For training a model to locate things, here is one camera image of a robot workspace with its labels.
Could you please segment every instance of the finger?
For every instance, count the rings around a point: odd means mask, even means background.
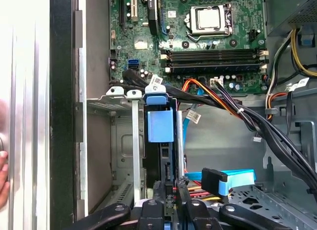
[[[7,157],[8,153],[6,151],[0,152],[0,169],[2,169],[3,165],[5,164]]]
[[[0,209],[6,204],[9,196],[10,183],[6,182],[0,193]]]
[[[8,177],[8,168],[8,164],[4,164],[2,170],[0,171],[0,189],[3,188],[3,185]]]

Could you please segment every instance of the blue drive latch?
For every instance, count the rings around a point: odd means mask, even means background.
[[[173,142],[173,110],[148,112],[149,142]]]

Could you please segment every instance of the wiring harness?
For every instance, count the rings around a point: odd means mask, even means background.
[[[126,90],[136,88],[144,90],[148,85],[146,81],[130,69],[123,73],[123,77],[127,84],[116,83],[111,84],[111,86],[122,86]],[[183,89],[186,90],[186,87],[190,84],[197,85],[206,95],[193,95],[167,84],[164,84],[164,86],[168,95],[177,98],[179,102],[217,107],[227,110],[233,116],[241,119],[250,131],[256,132],[266,140],[270,149],[286,167],[307,184],[309,187],[308,193],[313,194],[317,202],[317,173],[286,134],[271,124],[265,117],[243,106],[240,101],[234,100],[219,83],[216,82],[214,86],[221,96],[210,89],[207,84],[195,79],[188,79]]]

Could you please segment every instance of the side panel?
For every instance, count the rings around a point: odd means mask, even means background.
[[[50,0],[0,0],[0,138],[10,182],[1,230],[50,229],[49,21]]]

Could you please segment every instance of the yellow wire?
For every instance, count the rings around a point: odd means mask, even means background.
[[[312,72],[310,70],[307,70],[301,63],[298,53],[297,53],[297,47],[296,47],[296,30],[292,31],[292,36],[291,36],[291,48],[292,48],[292,52],[294,55],[294,60],[296,62],[296,64],[298,65],[298,67],[303,70],[304,73],[311,75],[311,76],[317,76],[316,72]]]
[[[201,186],[195,186],[195,187],[188,188],[188,190],[191,191],[191,190],[196,190],[196,189],[201,189],[201,188],[202,188]]]
[[[209,200],[221,200],[221,198],[219,197],[210,197],[210,198],[206,198],[206,199],[202,199],[202,200],[205,200],[205,201],[209,201]]]

